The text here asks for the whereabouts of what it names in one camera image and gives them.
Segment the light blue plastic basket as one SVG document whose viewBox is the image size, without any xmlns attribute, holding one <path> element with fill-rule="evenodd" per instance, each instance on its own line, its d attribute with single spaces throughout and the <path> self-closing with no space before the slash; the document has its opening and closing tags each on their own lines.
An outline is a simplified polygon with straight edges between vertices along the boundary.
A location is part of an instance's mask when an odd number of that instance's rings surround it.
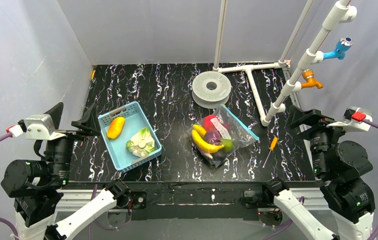
<svg viewBox="0 0 378 240">
<path fill-rule="evenodd" d="M 122 132 L 116 139 L 108 139 L 107 130 L 111 122 L 119 116 L 125 118 L 125 124 Z M 117 171 L 126 173 L 150 160 L 153 160 L 154 158 L 161 156 L 162 145 L 138 102 L 133 101 L 110 112 L 102 114 L 98 116 L 98 121 L 100 124 L 101 136 L 104 139 L 106 148 Z M 148 127 L 153 135 L 155 140 L 155 151 L 150 153 L 148 156 L 138 157 L 126 149 L 126 142 L 144 127 Z"/>
</svg>

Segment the green toy pear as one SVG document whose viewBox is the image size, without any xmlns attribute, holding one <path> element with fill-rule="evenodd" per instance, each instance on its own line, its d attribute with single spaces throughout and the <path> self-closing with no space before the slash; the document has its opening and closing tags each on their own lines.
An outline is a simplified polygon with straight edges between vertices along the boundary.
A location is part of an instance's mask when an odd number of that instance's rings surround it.
<svg viewBox="0 0 378 240">
<path fill-rule="evenodd" d="M 223 150 L 226 153 L 230 153 L 232 151 L 232 149 L 233 149 L 233 140 L 232 139 L 222 138 L 221 144 L 223 145 Z"/>
</svg>

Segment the clear zip top bag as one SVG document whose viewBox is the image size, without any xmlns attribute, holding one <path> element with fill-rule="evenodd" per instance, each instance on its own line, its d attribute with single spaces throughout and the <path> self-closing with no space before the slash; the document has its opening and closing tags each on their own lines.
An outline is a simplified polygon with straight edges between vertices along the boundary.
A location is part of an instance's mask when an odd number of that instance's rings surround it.
<svg viewBox="0 0 378 240">
<path fill-rule="evenodd" d="M 239 148 L 259 140 L 224 104 L 191 125 L 187 131 L 192 146 L 209 165 L 217 168 Z"/>
</svg>

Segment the red toy apple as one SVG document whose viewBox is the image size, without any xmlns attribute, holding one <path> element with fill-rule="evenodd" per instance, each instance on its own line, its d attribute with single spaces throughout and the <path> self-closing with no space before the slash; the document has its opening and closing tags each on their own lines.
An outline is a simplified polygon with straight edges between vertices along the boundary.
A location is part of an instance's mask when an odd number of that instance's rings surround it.
<svg viewBox="0 0 378 240">
<path fill-rule="evenodd" d="M 218 120 L 218 118 L 213 115 L 213 114 L 210 114 L 208 116 L 206 116 L 204 119 L 203 119 L 203 128 L 209 132 L 209 131 L 216 131 L 216 127 L 219 126 L 221 123 L 220 121 Z"/>
</svg>

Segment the yellow toy banana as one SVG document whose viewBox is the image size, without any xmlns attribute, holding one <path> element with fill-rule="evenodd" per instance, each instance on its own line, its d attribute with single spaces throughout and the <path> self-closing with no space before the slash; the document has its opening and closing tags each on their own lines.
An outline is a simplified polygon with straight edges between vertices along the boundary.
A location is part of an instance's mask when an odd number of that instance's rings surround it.
<svg viewBox="0 0 378 240">
<path fill-rule="evenodd" d="M 224 148 L 224 145 L 213 145 L 207 143 L 202 139 L 202 137 L 193 129 L 191 130 L 191 137 L 194 144 L 202 151 L 213 154 Z"/>
<path fill-rule="evenodd" d="M 193 125 L 193 129 L 203 138 L 206 134 L 206 130 L 201 126 L 201 125 L 197 125 L 197 124 L 194 124 Z"/>
</svg>

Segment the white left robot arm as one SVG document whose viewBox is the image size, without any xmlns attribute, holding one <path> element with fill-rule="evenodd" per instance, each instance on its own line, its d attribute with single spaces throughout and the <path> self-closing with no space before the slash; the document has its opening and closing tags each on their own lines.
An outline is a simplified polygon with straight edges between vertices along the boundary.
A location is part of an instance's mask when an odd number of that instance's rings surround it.
<svg viewBox="0 0 378 240">
<path fill-rule="evenodd" d="M 1 187 L 14 200 L 16 233 L 20 240 L 71 240 L 103 213 L 130 202 L 130 189 L 120 180 L 103 186 L 100 192 L 71 216 L 58 220 L 57 214 L 66 196 L 74 143 L 100 135 L 95 106 L 71 130 L 60 130 L 63 103 L 47 112 L 29 116 L 10 126 L 9 137 L 24 136 L 34 141 L 37 160 L 16 159 L 5 169 Z"/>
</svg>

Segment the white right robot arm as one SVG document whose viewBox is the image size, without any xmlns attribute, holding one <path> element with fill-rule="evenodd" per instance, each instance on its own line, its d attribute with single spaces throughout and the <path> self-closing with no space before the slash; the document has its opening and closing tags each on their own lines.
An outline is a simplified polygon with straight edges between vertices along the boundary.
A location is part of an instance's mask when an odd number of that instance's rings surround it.
<svg viewBox="0 0 378 240">
<path fill-rule="evenodd" d="M 362 176 L 373 169 L 366 150 L 357 142 L 339 138 L 347 132 L 368 131 L 372 114 L 361 107 L 345 111 L 342 121 L 324 116 L 317 109 L 290 107 L 287 127 L 307 125 L 298 136 L 310 142 L 314 172 L 319 188 L 295 188 L 292 183 L 274 178 L 253 183 L 250 190 L 238 183 L 132 183 L 131 199 L 147 194 L 149 206 L 179 208 L 239 207 L 278 209 L 286 213 L 310 240 L 372 240 L 375 198 Z"/>
</svg>

